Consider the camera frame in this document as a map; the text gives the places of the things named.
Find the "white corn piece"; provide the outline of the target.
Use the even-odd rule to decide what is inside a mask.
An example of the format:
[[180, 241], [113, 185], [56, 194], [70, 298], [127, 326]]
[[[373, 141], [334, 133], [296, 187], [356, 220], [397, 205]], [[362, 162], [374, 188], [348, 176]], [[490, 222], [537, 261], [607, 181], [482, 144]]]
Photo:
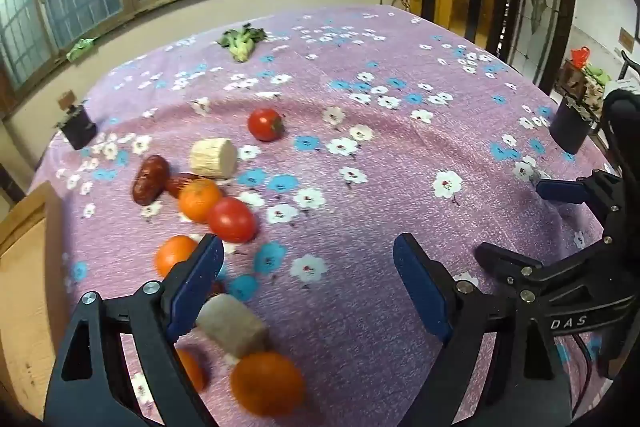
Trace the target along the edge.
[[228, 294], [209, 298], [201, 307], [196, 327], [227, 355], [242, 359], [267, 347], [267, 325], [244, 303]]
[[238, 150], [229, 139], [203, 139], [190, 150], [189, 165], [194, 174], [228, 179], [235, 173]]

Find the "cluttered side table right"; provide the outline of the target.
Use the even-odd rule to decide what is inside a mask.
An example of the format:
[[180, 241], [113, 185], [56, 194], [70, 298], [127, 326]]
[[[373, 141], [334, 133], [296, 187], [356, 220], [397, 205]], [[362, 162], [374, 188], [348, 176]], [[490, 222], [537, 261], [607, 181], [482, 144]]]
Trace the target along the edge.
[[570, 51], [560, 69], [554, 89], [562, 94], [562, 104], [575, 109], [588, 124], [600, 124], [604, 99], [615, 90], [639, 93], [639, 63], [620, 52], [622, 68], [616, 78], [592, 65], [586, 46]]

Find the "small red tomato far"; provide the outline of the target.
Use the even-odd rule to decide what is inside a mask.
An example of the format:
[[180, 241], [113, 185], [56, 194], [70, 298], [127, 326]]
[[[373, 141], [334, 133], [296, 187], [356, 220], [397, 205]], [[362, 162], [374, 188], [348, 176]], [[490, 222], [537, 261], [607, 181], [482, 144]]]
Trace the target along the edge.
[[283, 117], [272, 108], [258, 108], [247, 118], [247, 129], [260, 142], [273, 142], [285, 134]]

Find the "dark cylinder clamp right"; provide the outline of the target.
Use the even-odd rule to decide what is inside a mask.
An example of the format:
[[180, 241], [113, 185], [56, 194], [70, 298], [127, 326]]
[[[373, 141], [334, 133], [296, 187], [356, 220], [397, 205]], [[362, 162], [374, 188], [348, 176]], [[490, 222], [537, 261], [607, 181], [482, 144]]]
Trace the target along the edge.
[[564, 152], [575, 155], [584, 144], [592, 126], [589, 113], [574, 98], [564, 96], [551, 121], [549, 132]]

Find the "green leafy vegetable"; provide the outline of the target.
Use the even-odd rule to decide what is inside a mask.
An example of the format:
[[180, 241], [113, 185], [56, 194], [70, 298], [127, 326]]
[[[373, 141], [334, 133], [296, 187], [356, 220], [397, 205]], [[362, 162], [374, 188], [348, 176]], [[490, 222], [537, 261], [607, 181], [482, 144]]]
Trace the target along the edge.
[[227, 49], [235, 62], [245, 63], [253, 54], [255, 46], [267, 38], [262, 28], [255, 28], [251, 23], [244, 24], [241, 28], [227, 29], [218, 44]]

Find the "large red date far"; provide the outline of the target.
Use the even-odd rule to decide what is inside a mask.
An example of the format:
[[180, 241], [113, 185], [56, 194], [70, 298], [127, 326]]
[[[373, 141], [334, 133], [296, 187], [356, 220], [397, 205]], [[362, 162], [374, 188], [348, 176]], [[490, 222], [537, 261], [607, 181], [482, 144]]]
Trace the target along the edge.
[[170, 177], [168, 161], [160, 155], [151, 155], [142, 161], [134, 177], [131, 196], [140, 206], [149, 206], [164, 191]]

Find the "green cloth on windowsill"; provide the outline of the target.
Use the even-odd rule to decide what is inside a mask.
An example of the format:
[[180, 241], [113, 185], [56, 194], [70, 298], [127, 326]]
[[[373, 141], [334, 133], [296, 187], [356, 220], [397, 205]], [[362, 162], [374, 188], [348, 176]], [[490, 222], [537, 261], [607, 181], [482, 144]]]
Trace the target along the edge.
[[93, 51], [95, 44], [95, 38], [78, 39], [66, 53], [67, 62], [76, 63], [81, 61], [86, 55], [90, 54]]

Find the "orange mandarin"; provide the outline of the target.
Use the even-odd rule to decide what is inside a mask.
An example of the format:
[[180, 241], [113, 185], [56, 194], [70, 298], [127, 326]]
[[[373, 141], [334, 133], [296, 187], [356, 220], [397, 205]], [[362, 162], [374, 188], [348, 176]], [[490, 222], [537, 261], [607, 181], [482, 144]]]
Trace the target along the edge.
[[177, 348], [176, 353], [192, 386], [198, 393], [202, 393], [206, 389], [207, 375], [200, 360], [190, 349]]
[[223, 197], [224, 193], [214, 181], [197, 179], [181, 189], [178, 204], [184, 217], [206, 225], [209, 213]]
[[196, 247], [198, 243], [189, 236], [177, 235], [167, 239], [155, 253], [154, 265], [157, 273], [160, 277], [166, 277], [174, 265], [188, 260]]
[[293, 413], [306, 397], [303, 374], [278, 352], [255, 352], [242, 358], [230, 375], [233, 398], [248, 413], [278, 417]]

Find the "red tomato near oranges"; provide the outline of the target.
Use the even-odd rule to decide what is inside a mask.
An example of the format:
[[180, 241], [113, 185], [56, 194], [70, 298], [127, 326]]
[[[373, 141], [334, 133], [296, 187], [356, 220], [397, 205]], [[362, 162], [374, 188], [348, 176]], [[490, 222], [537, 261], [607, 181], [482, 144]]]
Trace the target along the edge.
[[252, 210], [234, 197], [218, 200], [210, 210], [207, 222], [210, 231], [228, 243], [247, 243], [254, 239], [258, 230]]

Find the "purple floral tablecloth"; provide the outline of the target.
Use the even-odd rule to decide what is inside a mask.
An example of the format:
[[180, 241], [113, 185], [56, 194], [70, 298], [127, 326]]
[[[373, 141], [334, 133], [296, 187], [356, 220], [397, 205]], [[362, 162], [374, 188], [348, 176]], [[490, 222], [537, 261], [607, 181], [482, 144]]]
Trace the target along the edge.
[[[474, 248], [494, 243], [543, 262], [602, 233], [586, 207], [541, 199], [538, 176], [605, 169], [586, 142], [575, 155], [549, 133], [554, 103], [498, 58], [426, 20], [382, 6], [273, 15], [245, 63], [212, 29], [106, 74], [88, 94], [96, 139], [57, 136], [35, 179], [64, 204], [65, 286], [73, 298], [133, 293], [156, 277], [160, 245], [205, 233], [170, 196], [137, 205], [142, 161], [189, 168], [192, 145], [238, 150], [229, 196], [254, 211], [258, 235], [231, 247], [224, 288], [268, 327], [303, 373], [307, 401], [285, 426], [393, 426], [439, 348], [394, 267], [412, 234], [455, 279], [490, 280]], [[285, 134], [247, 129], [272, 108]]]

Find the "shallow cardboard box tray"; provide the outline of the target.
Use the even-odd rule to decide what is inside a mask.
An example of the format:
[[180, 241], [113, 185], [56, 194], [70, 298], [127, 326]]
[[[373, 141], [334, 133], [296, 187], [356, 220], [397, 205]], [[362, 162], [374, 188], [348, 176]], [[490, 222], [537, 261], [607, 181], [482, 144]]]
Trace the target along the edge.
[[62, 200], [49, 182], [1, 223], [1, 395], [40, 418], [70, 319]]

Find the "black clamp with wooden knob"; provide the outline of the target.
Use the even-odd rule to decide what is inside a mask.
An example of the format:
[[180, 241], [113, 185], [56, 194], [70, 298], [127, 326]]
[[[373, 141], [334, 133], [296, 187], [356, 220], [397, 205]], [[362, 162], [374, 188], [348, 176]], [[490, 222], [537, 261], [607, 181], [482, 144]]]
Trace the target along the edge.
[[58, 97], [58, 107], [64, 115], [56, 127], [74, 150], [82, 150], [96, 137], [98, 127], [89, 117], [84, 104], [77, 101], [73, 91], [65, 91]]

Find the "small red date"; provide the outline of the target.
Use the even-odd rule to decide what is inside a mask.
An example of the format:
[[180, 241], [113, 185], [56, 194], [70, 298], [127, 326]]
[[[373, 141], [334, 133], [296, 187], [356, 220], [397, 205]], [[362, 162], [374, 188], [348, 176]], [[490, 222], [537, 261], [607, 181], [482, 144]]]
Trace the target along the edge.
[[183, 187], [196, 181], [198, 176], [193, 173], [182, 172], [170, 176], [165, 183], [165, 191], [173, 198], [178, 199]]

